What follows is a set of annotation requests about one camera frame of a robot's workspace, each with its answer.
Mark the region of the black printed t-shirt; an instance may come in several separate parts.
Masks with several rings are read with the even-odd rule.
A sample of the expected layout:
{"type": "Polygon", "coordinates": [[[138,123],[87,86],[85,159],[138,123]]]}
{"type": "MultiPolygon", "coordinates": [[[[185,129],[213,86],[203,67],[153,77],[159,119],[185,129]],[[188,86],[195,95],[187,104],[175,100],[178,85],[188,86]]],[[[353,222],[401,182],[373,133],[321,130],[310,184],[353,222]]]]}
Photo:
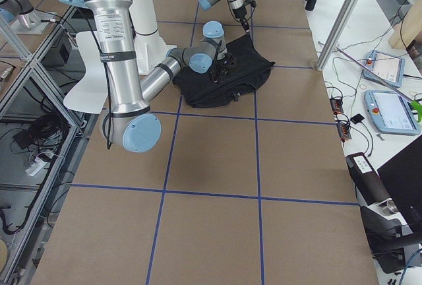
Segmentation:
{"type": "Polygon", "coordinates": [[[237,58],[237,66],[221,82],[210,80],[210,70],[204,74],[185,67],[172,83],[185,102],[193,108],[215,108],[238,101],[243,94],[259,89],[270,76],[274,63],[257,52],[248,34],[227,44],[227,52],[237,58]]]}

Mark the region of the brown paper table cover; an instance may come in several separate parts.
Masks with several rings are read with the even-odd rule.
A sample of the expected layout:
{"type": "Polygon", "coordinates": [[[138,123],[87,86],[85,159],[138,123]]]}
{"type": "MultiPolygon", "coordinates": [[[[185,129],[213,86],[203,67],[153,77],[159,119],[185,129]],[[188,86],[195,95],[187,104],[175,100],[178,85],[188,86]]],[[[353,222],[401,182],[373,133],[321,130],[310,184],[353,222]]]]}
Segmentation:
{"type": "Polygon", "coordinates": [[[144,154],[99,131],[33,284],[376,284],[302,0],[256,0],[255,94],[194,109],[168,85],[144,154]]]}

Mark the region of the white plastic chair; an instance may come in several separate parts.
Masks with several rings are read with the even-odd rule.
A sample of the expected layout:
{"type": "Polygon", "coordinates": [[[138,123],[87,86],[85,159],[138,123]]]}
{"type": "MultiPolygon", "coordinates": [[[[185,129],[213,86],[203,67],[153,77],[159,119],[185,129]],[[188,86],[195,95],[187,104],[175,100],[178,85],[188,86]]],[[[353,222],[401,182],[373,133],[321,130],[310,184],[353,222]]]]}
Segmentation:
{"type": "Polygon", "coordinates": [[[64,106],[73,111],[100,114],[107,98],[106,74],[96,41],[90,31],[76,35],[85,74],[64,97],[64,106]]]}

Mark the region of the far blue teach pendant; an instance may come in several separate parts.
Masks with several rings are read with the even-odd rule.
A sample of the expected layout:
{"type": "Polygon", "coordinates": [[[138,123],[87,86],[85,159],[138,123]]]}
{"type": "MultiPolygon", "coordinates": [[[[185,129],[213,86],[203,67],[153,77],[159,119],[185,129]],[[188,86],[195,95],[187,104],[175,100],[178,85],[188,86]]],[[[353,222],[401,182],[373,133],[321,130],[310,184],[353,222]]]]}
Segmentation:
{"type": "Polygon", "coordinates": [[[402,86],[404,77],[405,59],[377,50],[372,50],[365,62],[366,68],[375,75],[392,86],[399,88],[402,86]]]}

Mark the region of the blue teach pendant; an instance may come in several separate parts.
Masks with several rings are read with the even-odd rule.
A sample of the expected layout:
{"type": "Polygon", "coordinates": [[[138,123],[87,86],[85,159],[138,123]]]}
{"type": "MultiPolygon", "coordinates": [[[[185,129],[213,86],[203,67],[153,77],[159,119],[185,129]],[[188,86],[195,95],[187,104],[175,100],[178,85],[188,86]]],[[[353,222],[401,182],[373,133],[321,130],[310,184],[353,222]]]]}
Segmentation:
{"type": "Polygon", "coordinates": [[[377,50],[372,50],[365,62],[366,68],[375,75],[392,86],[399,88],[402,86],[404,77],[405,59],[377,50]]]}
{"type": "Polygon", "coordinates": [[[421,133],[407,102],[393,91],[367,90],[364,101],[372,123],[380,133],[394,135],[421,133]]]}

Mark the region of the near blue teach pendant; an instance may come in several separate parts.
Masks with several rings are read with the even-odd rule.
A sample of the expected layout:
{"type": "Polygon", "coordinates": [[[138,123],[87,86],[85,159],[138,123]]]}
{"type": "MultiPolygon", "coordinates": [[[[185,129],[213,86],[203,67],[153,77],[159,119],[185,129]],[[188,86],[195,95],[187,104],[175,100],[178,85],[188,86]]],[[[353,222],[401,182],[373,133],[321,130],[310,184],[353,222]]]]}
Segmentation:
{"type": "Polygon", "coordinates": [[[393,91],[367,90],[364,101],[372,123],[380,133],[394,135],[421,133],[407,102],[393,91]]]}

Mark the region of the brown cylinder device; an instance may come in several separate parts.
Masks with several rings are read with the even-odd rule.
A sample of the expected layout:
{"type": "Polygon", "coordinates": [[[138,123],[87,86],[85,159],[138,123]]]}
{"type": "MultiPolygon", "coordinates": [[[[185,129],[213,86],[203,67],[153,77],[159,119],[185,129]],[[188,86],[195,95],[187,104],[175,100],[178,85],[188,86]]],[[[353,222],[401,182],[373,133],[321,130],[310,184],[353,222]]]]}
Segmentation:
{"type": "Polygon", "coordinates": [[[364,153],[346,156],[350,177],[368,205],[383,202],[390,194],[364,153]]]}

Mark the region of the black monitor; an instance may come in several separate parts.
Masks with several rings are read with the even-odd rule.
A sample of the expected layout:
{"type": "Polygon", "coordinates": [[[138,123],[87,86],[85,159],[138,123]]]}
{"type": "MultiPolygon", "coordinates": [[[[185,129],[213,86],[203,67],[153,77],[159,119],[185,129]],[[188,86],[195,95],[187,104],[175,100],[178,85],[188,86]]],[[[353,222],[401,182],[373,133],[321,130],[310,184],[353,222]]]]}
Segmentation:
{"type": "Polygon", "coordinates": [[[380,179],[413,232],[421,231],[421,137],[378,169],[380,179]]]}

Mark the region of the aluminium frame post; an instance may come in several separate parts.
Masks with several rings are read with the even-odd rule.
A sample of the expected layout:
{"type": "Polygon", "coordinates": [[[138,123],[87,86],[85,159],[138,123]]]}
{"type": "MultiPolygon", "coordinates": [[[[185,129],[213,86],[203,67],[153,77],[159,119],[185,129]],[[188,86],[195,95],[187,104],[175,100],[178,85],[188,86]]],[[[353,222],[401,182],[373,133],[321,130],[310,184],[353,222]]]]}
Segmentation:
{"type": "Polygon", "coordinates": [[[345,0],[340,12],[337,15],[337,18],[334,22],[334,25],[324,43],[323,49],[320,53],[318,61],[316,63],[316,70],[322,71],[325,68],[325,65],[328,62],[328,59],[334,49],[334,46],[337,44],[347,21],[349,20],[358,0],[345,0]]]}

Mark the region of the aluminium frame rail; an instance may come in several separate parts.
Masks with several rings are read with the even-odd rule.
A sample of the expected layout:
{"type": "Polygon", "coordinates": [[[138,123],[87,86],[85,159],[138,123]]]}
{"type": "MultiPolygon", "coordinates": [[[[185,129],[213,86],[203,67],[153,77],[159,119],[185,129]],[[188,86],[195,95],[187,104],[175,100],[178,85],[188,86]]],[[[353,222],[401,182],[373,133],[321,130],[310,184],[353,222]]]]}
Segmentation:
{"type": "Polygon", "coordinates": [[[73,10],[42,14],[39,36],[1,24],[2,284],[29,283],[95,120],[63,103],[84,70],[73,10]]]}

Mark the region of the green handled grabber tool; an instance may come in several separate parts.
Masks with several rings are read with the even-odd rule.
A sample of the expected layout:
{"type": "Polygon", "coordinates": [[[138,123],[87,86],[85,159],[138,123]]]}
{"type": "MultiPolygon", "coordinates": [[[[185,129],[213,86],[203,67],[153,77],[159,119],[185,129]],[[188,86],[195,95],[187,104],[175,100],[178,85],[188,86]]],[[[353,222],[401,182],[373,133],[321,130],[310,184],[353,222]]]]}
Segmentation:
{"type": "Polygon", "coordinates": [[[374,53],[370,52],[366,59],[359,61],[338,46],[333,51],[342,53],[348,59],[358,64],[369,75],[372,74],[369,78],[373,81],[383,80],[394,90],[398,91],[398,87],[400,87],[400,83],[402,82],[402,65],[404,64],[404,60],[401,57],[375,51],[374,53]]]}

